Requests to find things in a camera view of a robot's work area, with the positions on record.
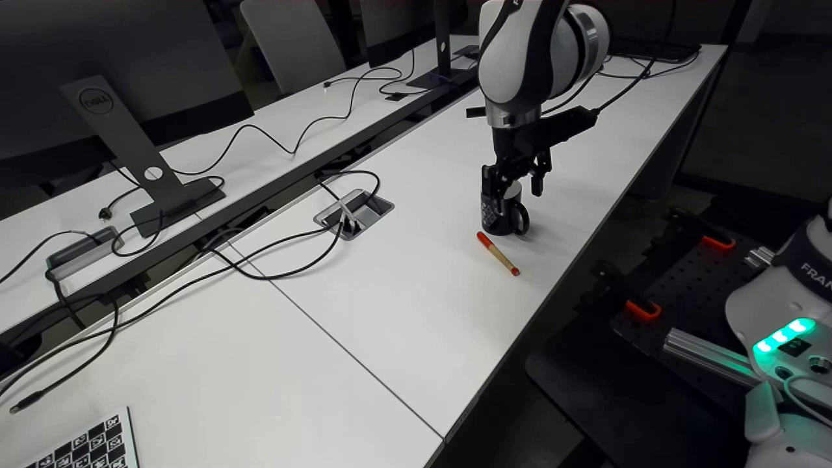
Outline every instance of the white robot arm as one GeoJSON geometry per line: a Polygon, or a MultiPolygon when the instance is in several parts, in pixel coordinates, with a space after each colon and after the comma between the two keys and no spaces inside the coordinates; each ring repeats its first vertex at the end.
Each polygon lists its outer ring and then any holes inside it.
{"type": "Polygon", "coordinates": [[[541,195],[548,147],[595,125],[588,108],[541,119],[541,103],[595,72],[611,34],[595,7],[567,7],[567,0],[489,0],[479,28],[479,84],[497,151],[497,164],[484,166],[484,229],[522,233],[527,212],[517,180],[532,173],[532,195],[541,195]]]}

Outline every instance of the pen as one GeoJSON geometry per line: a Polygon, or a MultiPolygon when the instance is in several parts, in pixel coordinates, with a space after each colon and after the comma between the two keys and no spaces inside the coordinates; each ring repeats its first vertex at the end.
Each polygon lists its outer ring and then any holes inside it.
{"type": "Polygon", "coordinates": [[[479,232],[475,240],[511,272],[519,276],[519,268],[492,241],[489,233],[479,232]]]}

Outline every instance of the white desk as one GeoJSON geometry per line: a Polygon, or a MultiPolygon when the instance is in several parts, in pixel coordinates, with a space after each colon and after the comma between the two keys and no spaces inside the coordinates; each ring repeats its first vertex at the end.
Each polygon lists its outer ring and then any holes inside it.
{"type": "MultiPolygon", "coordinates": [[[[466,107],[480,103],[470,93],[364,164],[385,180],[379,195],[396,210],[341,244],[314,272],[277,288],[448,435],[719,56],[722,47],[704,47],[691,67],[636,85],[601,114],[597,128],[554,147],[545,195],[524,195],[530,233],[497,240],[522,268],[519,277],[472,237],[480,229],[479,173],[494,162],[494,147],[487,119],[466,119],[466,107]]],[[[626,72],[626,65],[614,59],[608,71],[626,72]]],[[[576,101],[597,107],[626,84],[595,77],[576,101]]],[[[333,185],[341,195],[351,186],[372,182],[344,176],[333,185]]],[[[251,251],[303,232],[329,202],[314,190],[233,247],[251,251]]],[[[272,272],[322,250],[324,240],[314,240],[254,266],[272,272]]]]}
{"type": "MultiPolygon", "coordinates": [[[[472,45],[472,37],[454,37],[452,47],[466,47],[472,45]]],[[[433,67],[436,55],[433,55],[433,42],[427,42],[424,47],[415,49],[415,76],[433,67]]],[[[401,67],[403,72],[411,71],[411,56],[401,56],[393,62],[393,67],[401,67]]],[[[366,65],[353,67],[344,76],[361,76],[366,65]]],[[[322,114],[341,114],[349,108],[349,97],[351,97],[353,81],[341,81],[333,84],[329,88],[311,85],[307,90],[298,90],[288,99],[280,99],[264,108],[259,108],[254,116],[244,119],[250,125],[259,125],[270,136],[275,136],[283,146],[293,146],[298,137],[302,128],[311,121],[314,116],[322,114]]],[[[250,193],[258,186],[293,171],[297,166],[316,158],[322,151],[344,143],[346,137],[387,119],[396,112],[403,112],[409,103],[414,103],[419,97],[403,99],[403,101],[387,101],[379,93],[379,84],[361,84],[355,90],[355,107],[349,121],[322,121],[314,129],[309,129],[298,155],[285,155],[277,151],[270,140],[264,140],[258,132],[241,132],[233,147],[228,151],[227,162],[216,166],[212,173],[227,176],[227,198],[211,207],[202,210],[202,219],[218,212],[221,207],[244,201],[250,193]]],[[[223,129],[207,132],[190,137],[180,146],[172,146],[163,151],[163,158],[173,168],[195,171],[206,168],[216,155],[227,147],[232,132],[244,125],[228,125],[223,129]]],[[[62,229],[78,229],[78,232],[98,232],[103,227],[116,227],[124,229],[129,227],[129,212],[150,198],[145,193],[129,195],[124,202],[114,207],[112,221],[98,221],[98,210],[123,195],[129,185],[120,173],[101,176],[95,182],[89,182],[68,195],[60,195],[49,202],[42,202],[30,210],[23,210],[12,219],[4,219],[0,223],[0,272],[4,272],[10,266],[16,266],[37,241],[49,237],[51,232],[62,229]]],[[[195,229],[201,219],[188,219],[172,229],[167,229],[154,250],[145,255],[162,250],[168,240],[195,229]]],[[[49,309],[58,305],[51,283],[43,277],[47,270],[47,258],[68,244],[78,241],[78,237],[62,237],[47,244],[39,255],[28,259],[28,266],[16,272],[7,283],[0,286],[0,299],[2,299],[2,312],[0,312],[0,333],[10,329],[12,325],[49,309]]],[[[124,251],[133,251],[145,244],[136,232],[124,237],[124,251]]],[[[123,258],[103,258],[94,262],[91,268],[71,276],[62,281],[65,290],[73,294],[112,270],[129,266],[136,259],[123,259],[123,258]]]]}
{"type": "MultiPolygon", "coordinates": [[[[202,259],[123,318],[221,266],[202,259]]],[[[2,468],[33,459],[39,448],[60,448],[123,405],[133,411],[141,465],[149,468],[419,468],[439,444],[277,288],[237,272],[181,294],[120,333],[84,375],[7,415],[10,402],[98,345],[71,350],[0,402],[2,468]]]]}

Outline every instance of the red marker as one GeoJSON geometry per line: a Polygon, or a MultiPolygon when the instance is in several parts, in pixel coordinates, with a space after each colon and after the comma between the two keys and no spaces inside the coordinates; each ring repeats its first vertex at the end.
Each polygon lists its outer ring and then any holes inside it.
{"type": "Polygon", "coordinates": [[[475,240],[511,272],[519,276],[519,268],[492,241],[489,233],[479,232],[475,240]]]}

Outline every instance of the white table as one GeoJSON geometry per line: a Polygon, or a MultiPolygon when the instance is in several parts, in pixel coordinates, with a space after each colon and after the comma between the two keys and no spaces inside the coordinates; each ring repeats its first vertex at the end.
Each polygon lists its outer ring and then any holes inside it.
{"type": "MultiPolygon", "coordinates": [[[[123,320],[221,266],[206,258],[129,305],[123,320]]],[[[141,465],[149,468],[419,468],[439,444],[272,283],[237,272],[181,294],[120,333],[84,375],[7,415],[19,397],[98,345],[68,350],[0,402],[0,465],[23,468],[123,405],[133,411],[141,465]]]]}
{"type": "MultiPolygon", "coordinates": [[[[472,42],[475,42],[472,37],[454,37],[452,47],[457,49],[457,47],[466,47],[472,42]]],[[[427,42],[415,49],[415,76],[433,67],[433,65],[436,65],[433,42],[427,42]]],[[[409,71],[411,56],[406,55],[406,56],[396,59],[393,67],[409,71]]],[[[344,76],[361,76],[364,71],[366,71],[366,65],[353,67],[344,76]]],[[[258,108],[258,114],[244,121],[237,121],[223,129],[206,132],[206,136],[190,137],[180,146],[172,146],[163,151],[163,158],[173,168],[184,168],[184,171],[202,168],[211,162],[216,162],[216,155],[227,147],[232,132],[240,125],[259,125],[263,129],[267,129],[270,136],[283,140],[285,146],[293,146],[302,128],[307,121],[311,121],[314,116],[346,112],[351,88],[353,88],[353,81],[341,81],[341,84],[333,84],[329,88],[311,85],[311,88],[298,90],[288,99],[280,99],[270,107],[258,108]]],[[[309,136],[297,155],[285,155],[283,151],[277,151],[272,143],[267,143],[258,132],[241,132],[240,140],[232,146],[227,162],[221,166],[216,166],[216,171],[212,171],[212,173],[227,176],[227,186],[223,186],[227,198],[221,202],[206,207],[202,219],[211,219],[212,212],[228,207],[232,202],[244,201],[247,195],[251,195],[263,185],[270,185],[277,176],[297,171],[302,164],[314,162],[320,154],[344,143],[346,137],[353,137],[355,132],[361,132],[381,119],[390,119],[390,114],[409,108],[415,99],[424,99],[424,97],[411,97],[403,101],[387,101],[377,88],[379,88],[377,81],[361,84],[355,90],[355,107],[353,107],[351,119],[316,125],[314,129],[309,129],[309,136]]],[[[43,237],[49,237],[54,232],[76,229],[76,232],[94,233],[103,227],[114,227],[114,229],[133,227],[129,212],[150,202],[150,198],[145,193],[136,193],[124,202],[120,202],[114,207],[112,221],[98,219],[98,210],[108,201],[123,195],[124,190],[129,190],[129,185],[120,173],[106,173],[106,176],[89,182],[78,190],[71,190],[54,201],[47,201],[37,207],[28,207],[12,219],[4,219],[0,223],[0,240],[2,240],[0,272],[4,272],[10,266],[16,266],[37,241],[42,241],[43,237]]],[[[190,216],[181,223],[167,229],[158,237],[158,241],[149,251],[143,251],[141,258],[158,255],[163,259],[163,255],[172,255],[181,244],[188,244],[184,237],[192,233],[197,229],[197,223],[201,223],[201,219],[190,216]]],[[[7,333],[19,323],[37,318],[43,309],[58,305],[54,288],[43,277],[47,258],[51,251],[78,241],[78,240],[81,237],[62,237],[62,240],[49,241],[7,283],[0,283],[0,299],[2,299],[0,333],[7,333]]],[[[129,232],[124,237],[124,241],[127,241],[123,247],[124,251],[133,251],[145,244],[145,240],[141,240],[137,232],[129,232]]],[[[62,288],[65,288],[65,294],[81,290],[84,286],[91,286],[91,283],[106,277],[116,268],[141,268],[141,266],[136,266],[136,258],[123,259],[123,258],[108,255],[108,258],[89,266],[85,270],[71,276],[68,281],[62,281],[62,288]]]]}
{"type": "MultiPolygon", "coordinates": [[[[475,241],[479,173],[494,147],[487,119],[466,119],[466,107],[484,101],[470,93],[364,164],[385,180],[379,195],[396,210],[277,288],[448,436],[719,56],[722,47],[704,47],[693,65],[636,85],[597,128],[554,147],[545,195],[524,195],[530,233],[497,240],[519,277],[475,241]]],[[[631,72],[624,59],[608,71],[631,72]]],[[[597,107],[624,85],[595,77],[576,101],[597,107]]],[[[372,180],[333,182],[341,195],[351,186],[368,190],[372,180]]],[[[329,202],[314,190],[232,244],[251,251],[303,232],[329,202]]],[[[314,240],[254,266],[272,272],[322,250],[324,240],[314,240]]]]}

